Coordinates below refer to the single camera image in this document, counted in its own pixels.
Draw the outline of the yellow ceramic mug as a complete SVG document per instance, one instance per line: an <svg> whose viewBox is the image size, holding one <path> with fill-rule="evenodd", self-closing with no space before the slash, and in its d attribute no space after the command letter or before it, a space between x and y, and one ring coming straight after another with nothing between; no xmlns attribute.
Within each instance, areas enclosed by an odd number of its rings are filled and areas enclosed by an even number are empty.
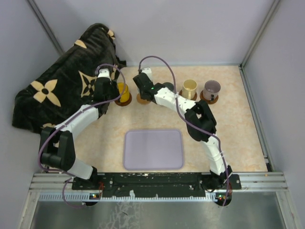
<svg viewBox="0 0 305 229"><path fill-rule="evenodd" d="M121 94L121 97L119 99L120 103L125 103L130 99L130 92L128 85L125 83L118 83L118 89L119 93Z"/></svg>

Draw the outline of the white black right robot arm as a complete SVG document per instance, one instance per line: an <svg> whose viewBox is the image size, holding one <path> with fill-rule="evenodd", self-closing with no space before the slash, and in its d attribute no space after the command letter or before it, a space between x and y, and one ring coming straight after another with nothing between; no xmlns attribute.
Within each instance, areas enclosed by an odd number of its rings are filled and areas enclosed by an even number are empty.
<svg viewBox="0 0 305 229"><path fill-rule="evenodd" d="M190 137L201 142L209 159L213 184L219 188L230 189L232 169L224 158L221 141L216 136L216 120L206 101L198 102L180 96L175 89L164 84L154 84L147 74L141 72L133 77L140 98L176 111L186 123Z"/></svg>

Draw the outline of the light woven rattan coaster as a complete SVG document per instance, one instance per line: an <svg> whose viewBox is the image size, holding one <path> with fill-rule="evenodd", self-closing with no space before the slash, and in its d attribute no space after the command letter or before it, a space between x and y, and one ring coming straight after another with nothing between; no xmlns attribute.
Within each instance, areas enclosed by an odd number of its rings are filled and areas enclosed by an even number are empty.
<svg viewBox="0 0 305 229"><path fill-rule="evenodd" d="M137 102L142 105L147 105L150 103L150 101L142 99L139 93L137 94L136 99L137 99Z"/></svg>

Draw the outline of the cream ceramic mug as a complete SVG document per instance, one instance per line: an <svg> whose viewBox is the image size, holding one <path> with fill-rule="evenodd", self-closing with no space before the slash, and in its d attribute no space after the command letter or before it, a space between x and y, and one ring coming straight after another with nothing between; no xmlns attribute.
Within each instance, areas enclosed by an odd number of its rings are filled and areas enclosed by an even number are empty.
<svg viewBox="0 0 305 229"><path fill-rule="evenodd" d="M183 83L182 97L191 100L197 90L197 82L193 79L187 79Z"/></svg>

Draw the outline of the purple ceramic mug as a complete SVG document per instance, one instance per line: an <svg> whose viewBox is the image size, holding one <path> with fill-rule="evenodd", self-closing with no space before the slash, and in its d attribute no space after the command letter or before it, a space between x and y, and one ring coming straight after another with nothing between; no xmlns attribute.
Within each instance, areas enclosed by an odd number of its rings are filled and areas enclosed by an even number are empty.
<svg viewBox="0 0 305 229"><path fill-rule="evenodd" d="M215 80L209 80L205 83L203 89L203 98L207 101L214 101L221 90L221 85Z"/></svg>

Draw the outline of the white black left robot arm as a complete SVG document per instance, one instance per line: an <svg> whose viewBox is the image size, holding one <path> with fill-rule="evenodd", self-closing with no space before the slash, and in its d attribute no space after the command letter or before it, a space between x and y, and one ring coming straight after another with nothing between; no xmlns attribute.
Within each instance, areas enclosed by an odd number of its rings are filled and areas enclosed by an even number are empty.
<svg viewBox="0 0 305 229"><path fill-rule="evenodd" d="M94 87L94 105L82 105L66 121L42 130L38 156L39 165L80 178L89 189L94 189L99 184L97 169L76 157L74 140L87 126L104 115L109 103L119 96L117 83L109 76L98 77Z"/></svg>

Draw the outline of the grey ceramic mug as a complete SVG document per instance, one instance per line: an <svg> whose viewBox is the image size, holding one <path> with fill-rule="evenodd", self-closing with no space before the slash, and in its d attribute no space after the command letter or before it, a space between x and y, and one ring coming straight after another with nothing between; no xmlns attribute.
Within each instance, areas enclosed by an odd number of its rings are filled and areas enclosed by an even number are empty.
<svg viewBox="0 0 305 229"><path fill-rule="evenodd" d="M174 89L174 85L170 82L164 82L163 85L171 91L173 91L173 89Z"/></svg>

